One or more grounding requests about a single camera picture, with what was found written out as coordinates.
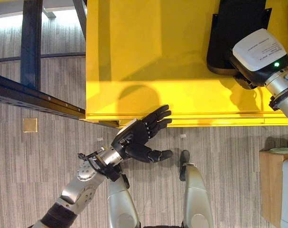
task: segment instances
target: robotic hand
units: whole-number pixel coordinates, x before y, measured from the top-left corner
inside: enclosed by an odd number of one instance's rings
[[[123,159],[134,158],[141,162],[159,162],[172,156],[172,151],[157,151],[145,146],[159,130],[166,128],[172,119],[163,119],[171,115],[169,105],[164,105],[142,120],[133,120],[114,138],[111,146]]]
[[[168,109],[169,106],[164,105],[141,120],[134,119],[119,131],[109,149],[102,148],[87,156],[78,154],[84,163],[78,168],[77,175],[65,186],[47,214],[32,228],[70,227],[106,178],[121,182],[123,177],[118,165],[122,160],[134,158],[141,162],[159,162],[171,157],[170,150],[157,151],[145,146],[159,130],[171,123],[172,119],[163,119],[171,115]]]

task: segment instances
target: yellow surface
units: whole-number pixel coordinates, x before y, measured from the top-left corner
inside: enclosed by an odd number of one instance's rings
[[[86,120],[127,121],[163,104],[172,126],[285,125],[265,88],[245,90],[206,66],[219,0],[89,0]],[[288,0],[273,8],[269,31],[288,52]]]

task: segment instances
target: gray carpet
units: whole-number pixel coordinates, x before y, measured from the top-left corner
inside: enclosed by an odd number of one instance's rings
[[[66,47],[71,42],[66,37],[80,36],[79,26],[59,27],[60,24],[54,26],[59,32],[71,34],[54,43],[53,50],[72,50]],[[55,47],[61,44],[63,49]],[[0,57],[18,52],[18,48],[5,46],[0,42]],[[51,47],[42,49],[52,52]],[[0,64],[0,75],[19,81],[19,62]],[[80,107],[85,106],[84,75],[82,57],[42,61],[43,91]],[[24,117],[38,118],[38,133],[22,133]],[[108,146],[116,132],[92,123],[0,104],[0,228],[24,228],[42,218],[74,176],[80,164],[77,153]],[[123,163],[142,225],[180,225],[184,184],[178,179],[177,161],[179,152],[188,149],[191,162],[202,172],[210,193],[216,228],[273,227],[261,216],[259,150],[288,146],[288,126],[169,128],[161,131],[149,146],[172,149],[174,156],[158,164],[134,160]],[[108,227],[106,194],[104,182],[72,227]]]

